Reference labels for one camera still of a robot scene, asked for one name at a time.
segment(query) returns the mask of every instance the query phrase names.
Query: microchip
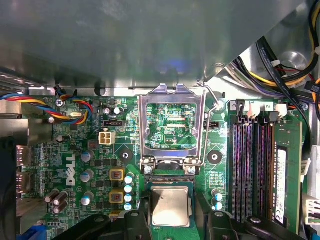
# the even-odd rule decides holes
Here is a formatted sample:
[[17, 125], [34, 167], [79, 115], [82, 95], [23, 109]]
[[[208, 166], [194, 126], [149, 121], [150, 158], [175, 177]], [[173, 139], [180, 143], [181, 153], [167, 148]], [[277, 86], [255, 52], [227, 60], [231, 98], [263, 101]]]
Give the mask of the microchip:
[[101, 166], [102, 166], [102, 160], [95, 160], [95, 161], [94, 161], [94, 165], [95, 165], [96, 167], [101, 167]]
[[70, 131], [78, 131], [78, 125], [70, 125]]
[[117, 159], [110, 159], [110, 166], [117, 166], [118, 160]]
[[93, 106], [94, 108], [100, 107], [100, 106], [101, 106], [101, 101], [98, 100], [98, 99], [94, 99], [94, 100], [92, 101], [92, 106]]
[[111, 182], [113, 188], [121, 188], [121, 182], [113, 181]]
[[109, 181], [109, 180], [104, 181], [104, 186], [105, 187], [111, 187], [111, 181]]
[[77, 150], [77, 145], [75, 144], [70, 145], [70, 150]]
[[95, 209], [103, 209], [104, 208], [104, 205], [102, 202], [96, 202], [95, 203]]
[[96, 150], [98, 148], [98, 141], [97, 140], [89, 140], [88, 141], [88, 149], [89, 150]]
[[108, 202], [108, 201], [105, 201], [103, 205], [104, 205], [105, 209], [110, 209], [111, 208], [111, 203]]
[[104, 166], [110, 166], [110, 159], [104, 159], [103, 160], [103, 165]]
[[119, 209], [119, 204], [111, 204], [111, 209]]
[[59, 236], [60, 234], [62, 234], [65, 230], [63, 228], [58, 228], [56, 230], [56, 235]]
[[96, 181], [96, 182], [95, 182], [95, 186], [96, 186], [97, 188], [102, 188], [102, 187], [104, 186], [104, 181]]

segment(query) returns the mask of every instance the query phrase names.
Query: cable tie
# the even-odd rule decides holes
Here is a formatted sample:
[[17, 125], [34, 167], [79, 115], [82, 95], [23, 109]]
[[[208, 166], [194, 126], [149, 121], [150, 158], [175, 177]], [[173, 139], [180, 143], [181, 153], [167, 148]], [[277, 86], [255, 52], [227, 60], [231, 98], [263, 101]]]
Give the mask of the cable tie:
[[274, 60], [271, 62], [272, 66], [275, 68], [281, 64], [280, 60]]

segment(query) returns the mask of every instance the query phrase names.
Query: motherboard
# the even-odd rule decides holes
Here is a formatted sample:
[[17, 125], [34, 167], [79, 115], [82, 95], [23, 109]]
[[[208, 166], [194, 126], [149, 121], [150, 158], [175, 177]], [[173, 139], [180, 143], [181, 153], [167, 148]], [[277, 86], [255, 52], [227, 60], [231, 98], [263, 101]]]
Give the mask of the motherboard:
[[[83, 114], [84, 110], [72, 102], [57, 107], [55, 96], [42, 100], [66, 116]], [[31, 151], [30, 166], [22, 172], [34, 174], [32, 188], [22, 198], [43, 199], [54, 190], [65, 193], [67, 205], [55, 213], [55, 205], [48, 204], [47, 214], [40, 224], [47, 226], [47, 239], [86, 219], [102, 213], [115, 220], [124, 210], [136, 209], [141, 192], [147, 187], [140, 171], [140, 134], [137, 97], [83, 97], [94, 107], [92, 118], [82, 125], [55, 122], [53, 141], [36, 145]], [[114, 114], [120, 108], [123, 113]], [[195, 144], [190, 129], [194, 124], [193, 105], [154, 104], [147, 107], [147, 120], [153, 130], [147, 145], [155, 149], [189, 149]], [[208, 201], [227, 211], [227, 105], [212, 119], [215, 128], [209, 130], [207, 151], [217, 159], [206, 160], [190, 188], [206, 195]], [[99, 133], [115, 132], [112, 145], [99, 144]], [[156, 169], [154, 178], [183, 176], [181, 169]], [[212, 191], [220, 193], [216, 201]], [[175, 240], [193, 236], [200, 239], [194, 221], [190, 227], [153, 226], [154, 239], [174, 236]]]
[[[56, 96], [37, 99], [65, 116], [85, 113], [74, 102], [57, 106]], [[201, 239], [195, 224], [195, 194], [203, 194], [213, 210], [230, 212], [238, 222], [260, 215], [294, 233], [298, 230], [303, 132], [295, 109], [279, 119], [276, 105], [286, 103], [220, 99], [208, 116], [212, 108], [208, 98], [201, 131], [201, 142], [207, 144], [200, 146], [201, 158], [193, 162], [202, 164], [183, 168], [187, 163], [180, 160], [168, 164], [161, 158], [151, 165], [153, 159], [141, 155], [138, 97], [80, 99], [93, 106], [90, 119], [80, 125], [50, 122], [52, 141], [30, 147], [31, 161], [21, 166], [29, 185], [22, 186], [19, 197], [46, 202], [46, 213], [37, 225], [46, 226], [47, 240], [98, 213], [116, 221], [122, 211], [139, 207], [144, 191], [151, 192], [155, 201], [150, 223], [155, 240]], [[257, 106], [259, 119], [250, 118], [251, 107]], [[147, 104], [146, 149], [192, 151], [198, 145], [197, 114], [191, 103]], [[164, 211], [178, 205], [185, 210], [164, 218]]]

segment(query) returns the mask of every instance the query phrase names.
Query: metal panel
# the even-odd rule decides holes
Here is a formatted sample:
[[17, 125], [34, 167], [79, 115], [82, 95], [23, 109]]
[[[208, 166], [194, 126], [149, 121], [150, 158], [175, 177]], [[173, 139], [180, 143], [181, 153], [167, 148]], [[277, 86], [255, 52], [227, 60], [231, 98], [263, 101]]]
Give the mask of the metal panel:
[[211, 79], [303, 0], [1, 0], [0, 66], [69, 87]]

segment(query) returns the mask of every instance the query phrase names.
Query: white label sticker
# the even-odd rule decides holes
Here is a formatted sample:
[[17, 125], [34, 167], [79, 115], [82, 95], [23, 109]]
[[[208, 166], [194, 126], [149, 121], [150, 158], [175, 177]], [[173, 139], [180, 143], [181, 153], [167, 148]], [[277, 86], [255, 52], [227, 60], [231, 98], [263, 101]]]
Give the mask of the white label sticker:
[[[250, 110], [250, 103], [260, 105], [260, 111], [262, 112], [273, 112], [275, 110], [275, 104], [272, 101], [245, 101], [243, 111], [247, 112]], [[236, 101], [230, 101], [230, 111], [236, 111]]]
[[286, 201], [286, 159], [287, 152], [278, 149], [277, 151], [277, 179], [276, 179], [276, 207], [275, 218], [284, 223], [285, 201]]

